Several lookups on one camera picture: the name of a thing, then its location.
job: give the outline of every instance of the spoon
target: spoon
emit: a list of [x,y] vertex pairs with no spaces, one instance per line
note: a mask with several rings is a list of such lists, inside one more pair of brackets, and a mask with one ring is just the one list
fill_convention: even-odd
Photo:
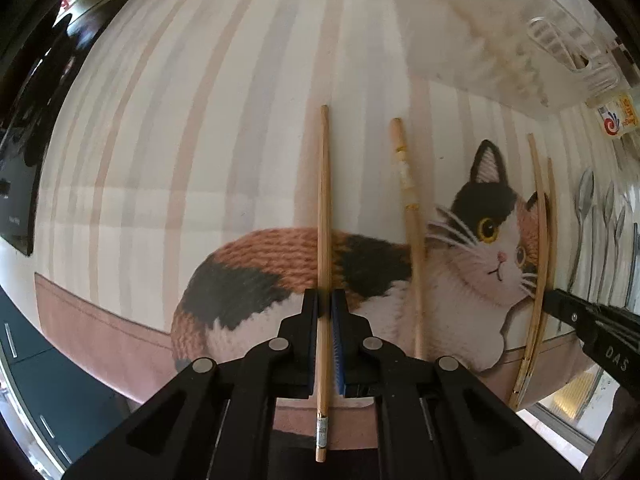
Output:
[[598,285],[598,295],[596,296],[596,302],[600,302],[600,297],[602,295],[602,286],[604,285],[604,276],[607,271],[607,256],[609,256],[609,236],[611,229],[609,228],[611,225],[611,218],[613,216],[613,206],[614,206],[614,185],[613,182],[609,184],[609,189],[607,189],[607,196],[604,199],[604,208],[602,209],[602,215],[604,218],[604,227],[607,232],[607,237],[604,245],[604,259],[602,261],[602,273],[600,275],[600,285]]
[[616,227],[613,233],[613,244],[615,247],[614,252],[614,265],[613,276],[611,277],[611,288],[609,289],[609,300],[607,304],[611,304],[611,298],[613,297],[613,289],[616,286],[616,278],[618,276],[618,257],[620,256],[620,238],[622,238],[622,229],[625,227],[626,207],[620,210],[618,220],[616,220]]
[[629,269],[629,282],[626,285],[625,307],[630,310],[631,290],[634,288],[634,277],[638,265],[638,222],[634,222],[633,254],[631,256],[631,268]]
[[[582,240],[584,238],[584,221],[591,210],[593,205],[593,192],[595,189],[595,180],[593,176],[593,170],[587,168],[580,177],[580,184],[576,190],[574,197],[575,215],[578,217],[578,248],[575,253],[574,268],[571,271],[569,277],[569,283],[567,289],[572,292],[575,285],[575,277],[578,273],[578,264],[580,263],[580,254],[582,253]],[[558,321],[558,328],[556,333],[559,334],[562,328],[562,322]]]
[[591,265],[589,266],[589,286],[587,287],[587,301],[591,301],[591,285],[596,273],[596,247],[598,245],[598,232],[600,231],[600,207],[597,202],[591,207]]
[[640,232],[636,233],[636,240],[634,241],[634,244],[636,245],[636,266],[634,267],[631,297],[629,298],[629,304],[628,304],[628,307],[626,308],[631,312],[636,311],[636,303],[638,302],[638,279],[637,278],[638,278],[638,268],[640,267],[640,265],[638,264],[638,259],[640,259]]

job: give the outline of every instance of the cat tail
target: cat tail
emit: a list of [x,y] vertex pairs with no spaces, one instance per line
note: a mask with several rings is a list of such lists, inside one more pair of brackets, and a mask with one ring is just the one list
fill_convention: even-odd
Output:
[[199,357],[210,357],[205,324],[186,312],[182,302],[178,303],[171,323],[171,346],[178,372]]

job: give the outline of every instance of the bottle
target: bottle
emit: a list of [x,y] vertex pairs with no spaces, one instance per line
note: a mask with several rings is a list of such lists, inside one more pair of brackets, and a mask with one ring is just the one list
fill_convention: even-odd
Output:
[[596,107],[603,131],[610,139],[640,131],[640,87],[609,95]]

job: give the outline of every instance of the cat ear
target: cat ear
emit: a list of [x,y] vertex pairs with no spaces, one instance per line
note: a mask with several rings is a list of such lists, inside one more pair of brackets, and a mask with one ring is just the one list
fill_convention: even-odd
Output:
[[471,182],[499,182],[507,184],[507,171],[498,147],[490,140],[483,140],[476,151],[471,166]]
[[531,211],[531,208],[538,203],[538,192],[534,191],[533,195],[527,200],[527,211]]
[[[531,195],[529,200],[527,200],[527,211],[532,211],[537,216],[538,215],[537,206],[538,206],[538,192],[534,191],[533,195]],[[548,220],[548,216],[550,214],[549,213],[550,206],[549,206],[549,197],[546,195],[546,193],[545,193],[545,211],[546,211],[546,216]]]

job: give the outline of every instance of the screw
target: screw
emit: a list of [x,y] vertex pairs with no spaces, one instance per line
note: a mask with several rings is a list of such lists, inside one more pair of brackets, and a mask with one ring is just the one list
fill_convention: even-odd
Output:
[[439,359],[438,366],[447,372],[452,372],[458,368],[458,360],[455,357],[445,355]]
[[382,340],[377,337],[366,337],[362,341],[362,346],[367,350],[380,350],[382,348]]
[[288,346],[289,341],[287,341],[283,337],[274,337],[271,341],[269,341],[269,348],[271,348],[271,350],[275,350],[276,352],[286,350]]
[[198,374],[205,374],[213,368],[213,361],[209,358],[201,357],[200,359],[196,359],[191,367],[194,372]]

